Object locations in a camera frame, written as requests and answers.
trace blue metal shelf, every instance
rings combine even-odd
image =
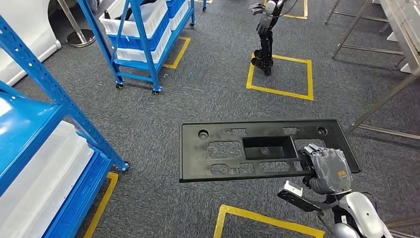
[[[121,171],[126,171],[129,165],[96,130],[1,15],[0,47],[54,102],[50,104],[28,99],[0,82],[0,196],[60,121],[66,115],[70,116],[80,129],[78,133],[87,138],[95,152],[44,236],[73,237],[111,165],[115,164]]]
[[[124,25],[125,16],[127,13],[128,5],[131,4],[131,9],[133,12],[134,19],[136,21],[137,30],[140,35],[140,40],[142,44],[142,48],[145,49],[145,56],[147,59],[147,62],[138,62],[138,61],[127,61],[127,60],[114,60],[116,49],[118,48],[118,44],[116,42],[115,45],[113,45],[113,52],[112,54],[109,52],[108,47],[106,46],[106,42],[104,40],[104,37],[96,23],[95,17],[92,14],[92,11],[90,10],[89,3],[87,0],[78,0],[80,7],[82,8],[83,14],[85,15],[89,26],[91,27],[93,33],[95,34],[97,38],[97,43],[99,44],[100,49],[102,50],[106,62],[108,63],[112,73],[114,74],[115,83],[117,88],[121,89],[122,85],[124,83],[123,77],[129,77],[137,80],[143,80],[147,82],[151,82],[153,84],[152,91],[153,93],[157,94],[162,90],[162,87],[160,86],[159,80],[158,80],[158,72],[162,68],[162,65],[168,56],[170,50],[172,49],[176,38],[181,33],[182,29],[184,28],[185,24],[187,23],[188,19],[191,18],[191,27],[195,24],[195,16],[194,16],[194,1],[191,1],[191,6],[187,11],[187,14],[182,19],[181,23],[179,24],[178,28],[172,32],[172,36],[169,39],[169,42],[167,43],[165,50],[163,52],[163,55],[158,63],[153,63],[152,54],[150,51],[149,43],[147,41],[147,36],[145,32],[145,28],[143,25],[143,20],[141,16],[140,11],[140,4],[143,2],[143,0],[126,0],[124,5],[124,10],[121,16],[121,22],[118,29],[117,39],[121,36],[122,27]],[[130,67],[134,69],[139,69],[142,71],[146,71],[150,74],[150,77],[145,77],[137,74],[131,74],[131,73],[124,73],[119,71],[120,66]]]
[[[0,92],[0,196],[65,114],[61,105]]]
[[[43,238],[72,238],[101,188],[112,162],[94,149],[94,154]]]
[[[175,45],[175,41],[178,38],[178,36],[181,34],[182,29],[184,29],[185,24],[187,24],[188,19],[190,19],[191,15],[193,14],[193,10],[191,8],[188,9],[186,12],[184,18],[181,20],[180,24],[176,28],[175,31],[172,32],[168,43],[166,44],[165,49],[163,50],[162,57],[160,58],[158,63],[155,63],[155,70],[158,73],[160,69],[162,68],[162,65],[165,63],[166,58],[168,57],[170,51],[172,50],[172,47]],[[124,67],[130,67],[134,69],[139,69],[143,71],[149,70],[149,65],[146,62],[140,62],[140,61],[129,61],[129,60],[120,60],[116,59],[115,63],[120,66]]]

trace yellow taped square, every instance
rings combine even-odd
[[[304,94],[286,92],[286,91],[281,91],[281,90],[277,90],[277,89],[265,88],[265,87],[252,85],[252,78],[254,76],[254,66],[252,65],[252,63],[250,63],[250,68],[249,68],[249,71],[248,71],[246,88],[247,89],[259,90],[259,91],[263,91],[263,92],[266,92],[266,93],[275,93],[275,94],[279,94],[279,95],[284,95],[284,96],[289,96],[289,97],[294,97],[294,98],[300,98],[300,99],[313,101],[314,100],[314,92],[313,92],[313,86],[312,86],[312,61],[310,59],[296,59],[296,58],[291,58],[291,57],[286,57],[286,56],[277,56],[277,55],[273,55],[273,58],[278,59],[278,60],[288,60],[288,61],[292,61],[292,62],[305,63],[307,65],[308,94],[304,95]]]
[[[167,67],[167,68],[173,68],[176,69],[176,67],[178,66],[179,62],[181,61],[182,56],[185,53],[185,50],[188,47],[188,44],[191,41],[191,38],[189,37],[184,37],[184,36],[179,36],[178,39],[184,40],[184,44],[182,45],[181,50],[179,51],[178,55],[175,58],[175,61],[172,64],[168,64],[168,63],[164,63],[162,66],[163,67]]]
[[[284,17],[295,18],[295,19],[307,19],[308,18],[308,0],[303,0],[303,16],[293,16],[293,15],[286,14],[284,15]]]
[[[93,232],[96,229],[96,226],[99,223],[99,219],[102,216],[102,213],[104,213],[105,207],[109,202],[109,199],[111,198],[111,194],[115,189],[115,186],[117,185],[117,181],[118,181],[118,174],[113,173],[113,172],[108,172],[108,174],[106,175],[106,178],[110,180],[108,188],[105,191],[105,194],[95,212],[95,215],[92,218],[91,223],[89,224],[88,229],[86,230],[85,235],[83,236],[83,238],[91,238],[93,235]]]
[[[255,212],[251,212],[251,211],[236,208],[236,207],[221,205],[219,209],[219,215],[217,217],[216,227],[214,229],[213,238],[221,238],[223,225],[224,225],[224,218],[226,214],[232,214],[235,216],[248,218],[254,221],[270,224],[276,227],[280,227],[280,228],[288,229],[291,231],[299,232],[305,235],[313,236],[315,238],[322,238],[324,237],[324,234],[325,234],[324,231],[321,231],[315,228],[307,227],[307,226],[292,223],[292,222],[285,222],[285,221],[277,220],[271,217],[266,217],[264,215],[261,215]]]

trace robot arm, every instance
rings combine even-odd
[[[326,201],[305,199],[303,188],[289,181],[278,193],[280,198],[307,212],[322,214],[332,209],[336,238],[392,238],[369,199],[362,193],[352,192],[351,171],[342,151],[309,144],[302,152],[312,162],[306,169],[316,174],[305,178],[304,184],[318,194],[326,194]]]
[[[351,192],[340,199],[338,206],[351,215],[356,224],[357,231],[359,231],[362,237],[392,237],[385,224],[379,218],[372,203],[364,194]],[[356,230],[347,224],[346,220],[342,223],[335,224],[334,235],[337,238],[360,237]]]

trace white storage bin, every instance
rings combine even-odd
[[[171,33],[172,32],[170,30],[170,24],[168,24],[162,38],[159,41],[159,44],[156,47],[156,50],[151,52],[153,63],[159,62],[160,58],[162,57],[163,51],[165,50],[165,47],[169,41]],[[117,57],[119,60],[132,60],[132,61],[147,62],[146,54],[144,53],[144,51],[141,51],[141,50],[118,48]]]
[[[120,20],[114,20],[116,17],[121,16],[124,10],[125,0],[116,0],[107,9],[111,19],[105,19],[105,14],[99,17],[99,21],[104,25],[106,34],[117,35]],[[163,16],[167,12],[166,0],[157,0],[154,3],[148,3],[140,6],[142,12],[143,25],[146,31],[147,38],[151,38],[156,28],[159,26]],[[121,35],[140,37],[139,31],[135,21],[124,21]]]
[[[0,238],[40,238],[93,150],[62,121],[0,196]]]
[[[181,8],[176,13],[175,17],[169,20],[171,31],[176,30],[178,25],[181,23],[181,20],[184,18],[185,14],[188,11],[188,1],[185,0],[185,2],[182,4]]]

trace gray glove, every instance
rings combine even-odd
[[[257,25],[258,34],[265,34],[269,31],[272,16],[267,15],[265,12],[262,13],[261,18]]]
[[[316,173],[309,183],[318,194],[336,194],[351,190],[352,174],[343,151],[309,144],[304,147]]]

